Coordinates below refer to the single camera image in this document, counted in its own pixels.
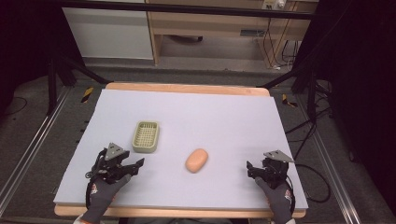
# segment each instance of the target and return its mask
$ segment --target glove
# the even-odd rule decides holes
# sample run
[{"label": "glove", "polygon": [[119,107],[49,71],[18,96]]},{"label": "glove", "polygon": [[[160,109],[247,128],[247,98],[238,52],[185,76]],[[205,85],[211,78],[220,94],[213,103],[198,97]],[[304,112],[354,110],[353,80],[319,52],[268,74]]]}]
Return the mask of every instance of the glove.
[{"label": "glove", "polygon": [[261,177],[256,177],[255,181],[267,196],[270,208],[274,213],[275,223],[284,224],[290,221],[291,193],[286,183],[279,185],[276,189],[271,189]]},{"label": "glove", "polygon": [[125,175],[117,183],[107,184],[98,178],[92,185],[91,206],[81,220],[89,223],[98,223],[119,190],[131,180],[131,175]]}]

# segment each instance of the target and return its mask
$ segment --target electrical outlet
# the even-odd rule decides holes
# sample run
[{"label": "electrical outlet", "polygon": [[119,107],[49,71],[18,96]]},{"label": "electrical outlet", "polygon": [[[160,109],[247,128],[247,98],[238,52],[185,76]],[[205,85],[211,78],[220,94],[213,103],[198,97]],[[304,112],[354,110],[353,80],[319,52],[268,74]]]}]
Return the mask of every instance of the electrical outlet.
[{"label": "electrical outlet", "polygon": [[262,9],[283,10],[285,5],[286,5],[286,0],[264,0],[262,2]]},{"label": "electrical outlet", "polygon": [[262,9],[272,10],[276,0],[264,0],[262,2]]}]

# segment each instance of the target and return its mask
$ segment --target cabinet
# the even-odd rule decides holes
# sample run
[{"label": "cabinet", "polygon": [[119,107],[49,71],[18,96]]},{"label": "cabinet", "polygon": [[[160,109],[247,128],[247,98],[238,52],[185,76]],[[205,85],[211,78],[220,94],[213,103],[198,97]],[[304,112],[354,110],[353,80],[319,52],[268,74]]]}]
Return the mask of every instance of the cabinet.
[{"label": "cabinet", "polygon": [[153,59],[146,12],[64,8],[64,15],[84,58]]},{"label": "cabinet", "polygon": [[[170,4],[204,7],[237,7],[261,9],[263,1],[254,0],[146,0],[148,4]],[[314,12],[318,1],[287,1],[284,10]],[[309,21],[200,15],[184,13],[148,12],[154,62],[160,62],[163,35],[240,37],[242,30],[258,31],[259,47],[267,66],[275,63],[276,55],[286,40],[301,41]],[[270,35],[259,34],[269,27]]]}]

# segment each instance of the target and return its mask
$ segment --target plastic basket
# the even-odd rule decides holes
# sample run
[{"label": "plastic basket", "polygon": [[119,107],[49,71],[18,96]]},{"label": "plastic basket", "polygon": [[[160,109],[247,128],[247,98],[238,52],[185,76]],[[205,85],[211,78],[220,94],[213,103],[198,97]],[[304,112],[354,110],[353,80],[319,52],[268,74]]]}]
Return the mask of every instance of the plastic basket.
[{"label": "plastic basket", "polygon": [[155,121],[140,121],[134,131],[132,146],[135,152],[150,153],[157,148],[160,128]]}]

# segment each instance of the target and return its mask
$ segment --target metal rail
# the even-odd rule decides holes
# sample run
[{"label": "metal rail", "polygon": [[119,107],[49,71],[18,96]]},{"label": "metal rail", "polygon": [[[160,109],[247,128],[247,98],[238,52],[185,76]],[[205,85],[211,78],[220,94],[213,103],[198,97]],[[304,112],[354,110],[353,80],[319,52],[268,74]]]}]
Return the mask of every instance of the metal rail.
[{"label": "metal rail", "polygon": [[[296,99],[299,105],[305,105],[300,95],[297,95]],[[300,108],[304,114],[304,117],[306,119],[309,119],[308,114],[303,109],[303,107],[300,106]],[[329,184],[332,187],[332,192],[334,193],[335,198],[341,208],[341,212],[343,213],[344,218],[346,219],[346,223],[349,224],[361,223],[359,215],[356,212],[355,206],[353,205],[352,201],[349,198],[349,194],[347,193],[344,183],[341,180],[341,177],[338,174],[337,170],[335,169],[334,164],[332,163],[332,160],[329,154],[327,153],[327,149],[324,146],[318,131],[314,133],[313,137],[315,140],[315,144],[317,145],[317,153],[319,155],[320,161],[322,162],[323,168],[326,171],[328,177],[330,178]]]},{"label": "metal rail", "polygon": [[47,134],[50,131],[54,121],[58,117],[62,107],[64,106],[64,102],[68,93],[70,92],[72,87],[64,87],[59,98],[58,104],[54,108],[53,112],[46,116],[40,128],[38,129],[35,137],[31,141],[29,147],[23,153],[20,161],[12,172],[11,176],[8,178],[7,183],[3,186],[0,191],[0,217],[6,211],[6,208],[11,201],[12,196],[18,188],[18,185],[21,183],[24,175],[29,169],[30,164],[32,163],[37,151],[40,149],[42,143],[44,142]]}]

